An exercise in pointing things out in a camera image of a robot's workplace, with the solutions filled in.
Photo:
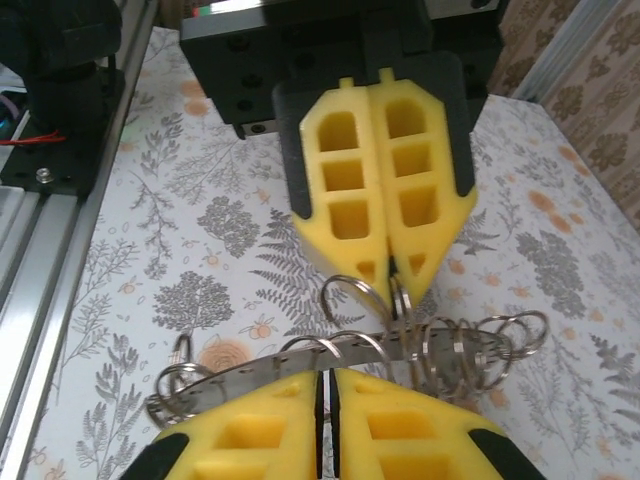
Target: square cutout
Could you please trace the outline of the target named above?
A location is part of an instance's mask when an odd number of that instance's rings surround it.
[[[369,212],[367,202],[352,200],[329,204],[331,230],[339,240],[369,236]]]
[[[322,173],[324,174],[324,184],[327,192],[364,188],[364,176],[360,160],[325,162],[322,164]]]
[[[373,412],[367,415],[373,440],[433,438],[436,434],[427,416],[418,410]]]
[[[389,455],[380,457],[384,480],[461,480],[445,455]]]
[[[438,220],[440,212],[435,187],[421,187],[400,192],[402,221],[407,227],[429,225]]]
[[[220,463],[196,463],[189,480],[262,480],[266,465],[233,465]]]
[[[396,177],[416,175],[431,170],[429,145],[414,143],[396,147],[392,152]]]
[[[227,423],[214,448],[278,448],[286,424],[279,415],[237,415]]]
[[[427,131],[424,110],[412,98],[389,103],[385,113],[389,138],[408,137]]]
[[[358,148],[356,117],[351,112],[335,112],[327,115],[318,128],[318,145],[321,152]]]

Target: floral tablecloth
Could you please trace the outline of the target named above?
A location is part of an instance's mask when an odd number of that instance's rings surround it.
[[[547,312],[542,351],[468,406],[549,479],[638,480],[640,238],[542,107],[489,98],[473,142],[479,204],[421,311]],[[179,332],[214,370],[270,354],[328,331],[321,282],[277,137],[239,141],[155,30],[26,478],[118,478],[158,433],[143,401]]]

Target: bolt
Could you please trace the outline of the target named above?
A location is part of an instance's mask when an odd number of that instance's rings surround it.
[[[48,168],[39,168],[36,170],[36,180],[38,183],[50,183],[53,182],[53,175]]]

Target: wire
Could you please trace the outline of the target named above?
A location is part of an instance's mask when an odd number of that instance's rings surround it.
[[[38,137],[21,138],[19,140],[2,140],[0,141],[0,145],[12,145],[12,146],[41,145],[44,143],[64,142],[66,139],[67,137],[65,137],[64,135],[60,135],[60,132],[56,130],[47,135],[40,135]]]

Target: wallpaper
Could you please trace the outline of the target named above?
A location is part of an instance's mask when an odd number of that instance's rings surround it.
[[[330,330],[291,224],[277,137],[239,141],[153,32],[26,473],[111,480],[158,431],[143,412],[180,332],[219,371]],[[640,480],[640,238],[540,106],[491,97],[479,203],[419,315],[539,309],[551,335],[466,407],[550,479]],[[346,293],[351,326],[381,329]]]
[[[640,231],[640,0],[618,3],[541,103]]]

